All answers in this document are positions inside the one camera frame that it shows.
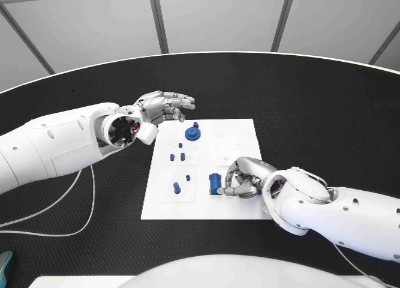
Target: white cable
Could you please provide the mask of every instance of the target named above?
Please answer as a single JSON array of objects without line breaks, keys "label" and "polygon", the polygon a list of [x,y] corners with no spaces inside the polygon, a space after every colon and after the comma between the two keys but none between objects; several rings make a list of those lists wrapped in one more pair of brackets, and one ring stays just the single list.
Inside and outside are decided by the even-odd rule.
[{"label": "white cable", "polygon": [[356,268],[356,270],[367,277],[370,278],[374,282],[377,282],[379,284],[385,285],[389,288],[397,288],[396,286],[386,284],[383,281],[377,281],[377,279],[374,279],[374,277],[372,277],[370,275],[367,275],[360,269],[359,267],[353,264],[353,262],[349,260],[349,258],[346,257],[346,255],[343,254],[343,251],[340,250],[340,248],[337,247],[337,245],[334,244],[341,256],[344,257],[344,259],[347,260],[347,262],[351,264],[351,266]]},{"label": "white cable", "polygon": [[[92,170],[92,178],[94,178],[94,167],[92,165],[89,166],[91,170]],[[26,216],[25,218],[22,219],[17,219],[12,222],[7,222],[7,223],[3,223],[0,224],[0,227],[3,226],[7,226],[10,224],[14,224],[17,222],[22,222],[25,221],[26,219],[30,219],[32,217],[35,217],[38,214],[43,213],[46,210],[50,209],[50,207],[55,206],[55,204],[58,204],[58,202],[63,199],[63,197],[66,196],[68,192],[71,191],[72,187],[75,186],[76,184],[76,180],[79,179],[79,175],[81,175],[81,170],[79,170],[79,173],[76,174],[76,179],[75,179],[75,182],[72,183],[71,185],[71,188],[68,189],[68,191],[63,193],[62,197],[58,199],[58,201],[46,208],[43,209],[40,212],[32,214],[30,216]],[[35,232],[27,232],[27,231],[13,231],[13,230],[0,230],[0,233],[14,233],[14,234],[26,234],[26,235],[33,235],[33,236],[45,236],[45,237],[68,237],[68,236],[72,236],[72,235],[76,235],[78,233],[81,233],[85,229],[85,227],[88,226],[89,224],[89,220],[92,219],[92,214],[94,214],[94,201],[95,201],[95,197],[97,197],[97,186],[95,186],[95,181],[94,181],[94,200],[92,200],[92,210],[89,212],[89,218],[88,218],[88,222],[85,223],[85,226],[81,228],[79,231],[76,231],[75,233],[69,233],[69,234],[42,234],[42,233],[35,233]]]}]

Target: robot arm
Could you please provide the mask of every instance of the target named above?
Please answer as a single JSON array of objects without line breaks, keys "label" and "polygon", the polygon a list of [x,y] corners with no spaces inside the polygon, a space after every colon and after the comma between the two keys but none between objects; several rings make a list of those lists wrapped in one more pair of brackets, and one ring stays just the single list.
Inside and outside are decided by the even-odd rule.
[{"label": "robot arm", "polygon": [[[265,212],[288,232],[302,236],[313,229],[334,244],[400,263],[400,199],[328,187],[318,176],[298,167],[277,171],[248,157],[236,162],[242,163],[241,174],[262,179]],[[242,185],[220,188],[220,194],[241,197],[236,189],[243,191]]]},{"label": "robot arm", "polygon": [[29,121],[0,136],[0,194],[38,180],[71,174],[128,147],[150,145],[164,120],[184,121],[194,99],[154,91],[134,105],[101,103]]}]

